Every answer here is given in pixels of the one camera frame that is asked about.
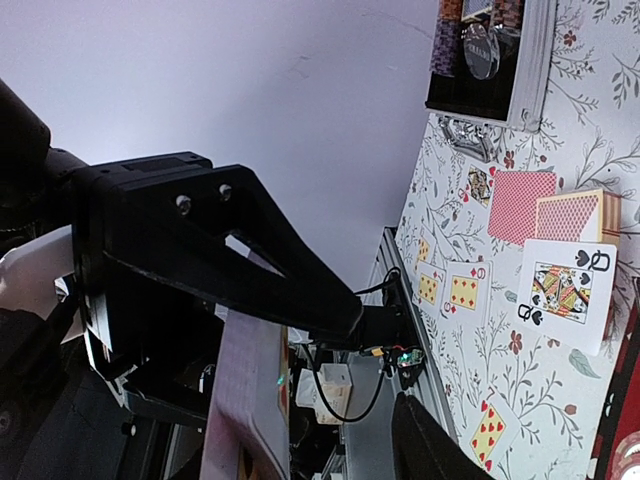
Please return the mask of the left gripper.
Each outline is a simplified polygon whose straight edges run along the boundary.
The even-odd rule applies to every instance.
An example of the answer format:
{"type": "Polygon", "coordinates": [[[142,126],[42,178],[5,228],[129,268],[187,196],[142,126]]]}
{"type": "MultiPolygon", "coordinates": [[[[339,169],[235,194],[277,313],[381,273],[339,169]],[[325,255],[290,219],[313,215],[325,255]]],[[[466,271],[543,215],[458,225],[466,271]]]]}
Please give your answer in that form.
{"type": "MultiPolygon", "coordinates": [[[[90,364],[103,379],[146,362],[176,377],[213,361],[223,323],[191,294],[318,337],[347,337],[359,322],[361,300],[252,170],[161,176],[211,166],[183,152],[73,174],[81,317],[90,364]]],[[[191,428],[206,426],[210,405],[204,393],[137,371],[126,377],[123,400],[135,415],[191,428]]]]}

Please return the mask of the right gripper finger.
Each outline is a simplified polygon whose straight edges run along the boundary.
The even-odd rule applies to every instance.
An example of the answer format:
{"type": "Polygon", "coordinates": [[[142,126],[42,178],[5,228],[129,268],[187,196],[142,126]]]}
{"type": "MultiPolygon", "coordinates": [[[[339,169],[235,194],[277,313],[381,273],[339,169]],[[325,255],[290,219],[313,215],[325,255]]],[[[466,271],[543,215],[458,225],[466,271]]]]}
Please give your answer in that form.
{"type": "Polygon", "coordinates": [[[491,479],[412,395],[396,396],[391,431],[397,479],[491,479]]]}

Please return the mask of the red playing card deck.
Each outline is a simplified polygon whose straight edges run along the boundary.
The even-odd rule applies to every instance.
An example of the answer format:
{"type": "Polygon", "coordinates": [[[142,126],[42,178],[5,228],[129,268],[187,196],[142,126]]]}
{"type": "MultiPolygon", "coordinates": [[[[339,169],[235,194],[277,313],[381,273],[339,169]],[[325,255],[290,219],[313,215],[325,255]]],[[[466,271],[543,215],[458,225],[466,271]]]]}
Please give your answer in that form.
{"type": "Polygon", "coordinates": [[[288,337],[229,311],[205,430],[201,479],[288,479],[288,337]]]}

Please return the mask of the dark poker chip stack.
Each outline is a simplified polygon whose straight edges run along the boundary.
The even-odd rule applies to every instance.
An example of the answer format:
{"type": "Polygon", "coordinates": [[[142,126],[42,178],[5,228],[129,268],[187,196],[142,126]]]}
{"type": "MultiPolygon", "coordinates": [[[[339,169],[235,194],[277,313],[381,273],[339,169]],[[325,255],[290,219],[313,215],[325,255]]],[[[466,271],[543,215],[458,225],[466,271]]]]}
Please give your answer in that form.
{"type": "Polygon", "coordinates": [[[639,480],[639,432],[626,436],[606,465],[597,468],[596,479],[639,480]]]}

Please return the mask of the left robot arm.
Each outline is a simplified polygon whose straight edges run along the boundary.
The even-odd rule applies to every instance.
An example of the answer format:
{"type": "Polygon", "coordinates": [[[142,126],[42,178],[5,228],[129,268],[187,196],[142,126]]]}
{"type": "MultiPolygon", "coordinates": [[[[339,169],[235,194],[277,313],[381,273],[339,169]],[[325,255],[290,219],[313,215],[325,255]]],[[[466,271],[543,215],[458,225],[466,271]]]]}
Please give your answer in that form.
{"type": "Polygon", "coordinates": [[[220,304],[361,344],[357,295],[296,233],[256,174],[191,152],[90,166],[1,90],[1,229],[69,226],[78,311],[93,369],[134,413],[203,426],[206,397],[177,382],[211,355],[220,304]]]}

